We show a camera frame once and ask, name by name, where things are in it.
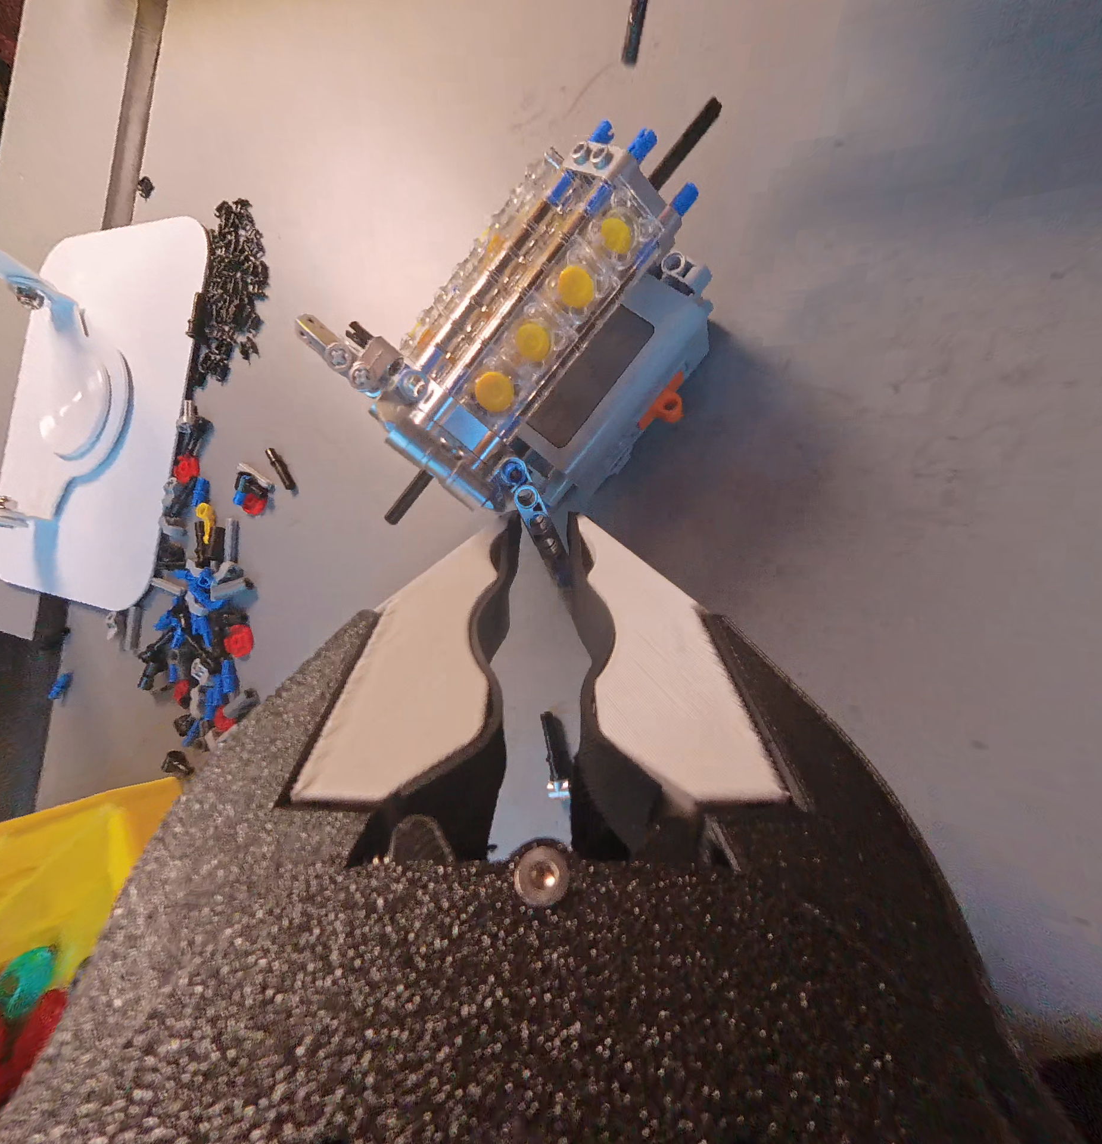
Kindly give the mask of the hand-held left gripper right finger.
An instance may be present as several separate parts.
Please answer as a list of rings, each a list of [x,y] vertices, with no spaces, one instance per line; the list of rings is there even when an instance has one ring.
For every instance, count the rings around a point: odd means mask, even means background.
[[[660,569],[570,515],[570,618],[589,648],[575,756],[575,851],[647,851],[654,822],[794,805],[707,614]]]

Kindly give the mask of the heap of red black parts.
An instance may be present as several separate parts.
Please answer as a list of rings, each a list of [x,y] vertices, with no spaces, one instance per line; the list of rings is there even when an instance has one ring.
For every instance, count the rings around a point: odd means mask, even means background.
[[[55,943],[33,943],[0,966],[0,1066],[23,1079],[68,1012]]]

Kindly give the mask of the scattered small coloured parts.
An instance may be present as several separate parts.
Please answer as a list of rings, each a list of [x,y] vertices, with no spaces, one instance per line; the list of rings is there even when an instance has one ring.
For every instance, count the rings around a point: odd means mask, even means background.
[[[109,614],[109,635],[141,663],[138,686],[174,705],[174,752],[162,760],[173,777],[191,777],[195,756],[212,756],[263,703],[242,677],[258,648],[245,618],[258,577],[242,563],[242,523],[271,506],[275,480],[239,464],[235,515],[217,515],[212,482],[198,464],[211,432],[212,424],[186,400],[162,482],[149,595]]]

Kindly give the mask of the pile of small black parts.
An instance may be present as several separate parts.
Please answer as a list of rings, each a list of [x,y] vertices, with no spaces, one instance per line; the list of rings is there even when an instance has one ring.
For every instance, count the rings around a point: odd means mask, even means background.
[[[186,339],[191,339],[191,373],[186,393],[211,379],[230,379],[235,354],[258,354],[263,315],[258,303],[271,291],[264,243],[252,216],[252,199],[225,199],[211,229],[211,264],[203,291],[195,296]]]

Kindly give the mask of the yellow plastic bin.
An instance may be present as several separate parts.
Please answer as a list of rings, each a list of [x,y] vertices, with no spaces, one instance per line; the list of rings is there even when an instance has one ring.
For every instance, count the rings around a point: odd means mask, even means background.
[[[55,989],[70,989],[174,797],[182,777],[152,777],[0,822],[0,966],[55,943]]]

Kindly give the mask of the toy engine model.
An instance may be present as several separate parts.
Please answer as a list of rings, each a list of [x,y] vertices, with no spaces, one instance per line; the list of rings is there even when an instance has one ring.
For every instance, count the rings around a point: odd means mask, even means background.
[[[611,480],[649,424],[686,417],[713,271],[674,247],[700,183],[667,199],[667,182],[716,116],[707,100],[649,174],[654,135],[617,148],[609,118],[570,156],[534,161],[399,346],[294,316],[416,468],[391,529],[437,482],[465,506],[523,513],[556,563],[552,506]]]

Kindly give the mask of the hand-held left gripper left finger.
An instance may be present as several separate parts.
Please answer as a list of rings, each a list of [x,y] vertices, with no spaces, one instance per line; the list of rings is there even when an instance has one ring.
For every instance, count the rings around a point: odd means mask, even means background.
[[[294,768],[294,804],[381,805],[479,752],[502,722],[523,523],[498,515],[374,607],[374,632]]]

